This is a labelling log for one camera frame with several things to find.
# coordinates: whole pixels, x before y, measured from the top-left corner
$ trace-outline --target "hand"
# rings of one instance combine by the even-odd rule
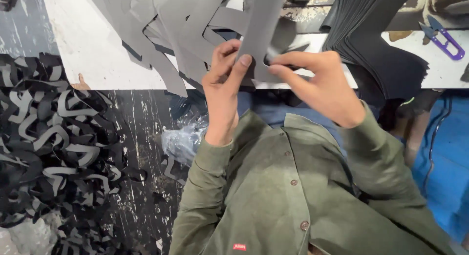
[[[306,81],[282,66],[290,64],[305,67],[315,76]],[[336,52],[286,53],[274,58],[269,72],[288,83],[296,96],[311,108],[342,127],[357,126],[365,119],[365,108],[347,83]]]
[[[229,144],[238,125],[239,86],[252,62],[250,55],[243,55],[235,64],[240,46],[236,39],[217,46],[211,70],[202,79],[209,118],[205,141],[215,146]]]

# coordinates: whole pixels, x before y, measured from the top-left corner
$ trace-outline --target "finger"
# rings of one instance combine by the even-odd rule
[[[212,66],[216,66],[225,56],[238,50],[240,47],[241,41],[237,39],[228,40],[215,47],[212,55]]]
[[[243,81],[246,72],[248,71],[249,66],[252,63],[252,56],[243,55],[239,58],[236,64],[231,69],[230,76],[228,80],[223,84],[223,87],[233,94],[237,94],[239,91],[239,86]]]
[[[203,83],[211,83],[211,84],[218,83],[220,80],[220,77],[226,75],[235,64],[237,54],[238,52],[231,53],[229,56],[222,59],[218,65],[212,66],[212,69],[203,78],[203,81],[205,82],[202,82],[202,84]]]
[[[324,67],[340,63],[340,56],[333,51],[323,53],[289,52],[279,55],[271,61],[272,65],[294,65],[306,67],[312,72],[317,72]]]
[[[272,65],[269,67],[269,72],[289,84],[292,91],[295,92],[295,94],[303,101],[306,97],[311,96],[316,91],[316,87],[313,84],[302,79],[286,66]]]

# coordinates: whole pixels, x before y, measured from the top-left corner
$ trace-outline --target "shirt sleeve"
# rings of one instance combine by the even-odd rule
[[[450,238],[436,223],[404,163],[403,144],[379,127],[365,102],[364,121],[339,127],[355,184],[368,205],[440,254],[453,254]]]
[[[216,147],[202,140],[182,192],[169,254],[199,254],[215,230],[226,185],[232,144]]]

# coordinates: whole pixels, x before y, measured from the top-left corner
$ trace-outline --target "person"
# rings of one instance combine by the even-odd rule
[[[286,114],[272,128],[239,117],[238,90],[252,63],[241,42],[216,47],[203,78],[209,126],[190,168],[169,253],[453,254],[405,166],[403,146],[383,131],[349,87],[337,53],[290,52],[269,72],[335,125]],[[309,81],[284,65],[311,70]]]

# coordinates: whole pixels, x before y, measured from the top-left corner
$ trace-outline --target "scissors blade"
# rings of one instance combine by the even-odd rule
[[[428,23],[430,23],[430,26],[433,30],[443,30],[443,26],[441,25],[441,23],[439,23],[439,21],[437,21],[437,19],[433,18],[433,16],[427,16],[428,18]]]
[[[425,33],[425,36],[427,36],[430,39],[434,36],[433,35],[434,31],[430,27],[424,25],[421,22],[418,22],[418,24],[420,25],[420,28],[422,28],[422,31]]]

